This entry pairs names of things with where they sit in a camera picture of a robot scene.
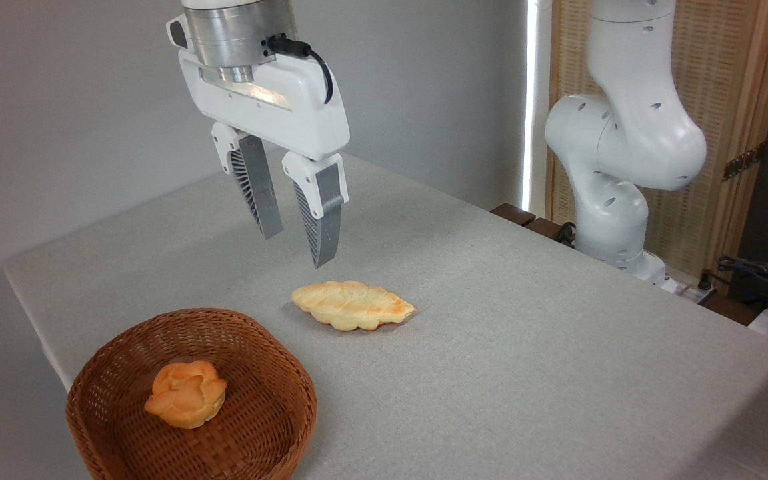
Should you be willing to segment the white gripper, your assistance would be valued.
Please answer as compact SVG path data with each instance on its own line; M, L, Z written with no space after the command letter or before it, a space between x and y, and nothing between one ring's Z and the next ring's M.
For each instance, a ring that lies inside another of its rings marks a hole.
M331 261L339 244L341 207L349 201L343 158L335 154L350 140L337 82L332 81L332 97L324 103L328 87L320 64L282 54L253 66L252 82L225 81L199 61L183 15L167 22L167 36L179 49L195 106L218 121L211 128L217 155L264 238L277 235L283 225L262 139L292 151L281 166L295 188L314 268Z

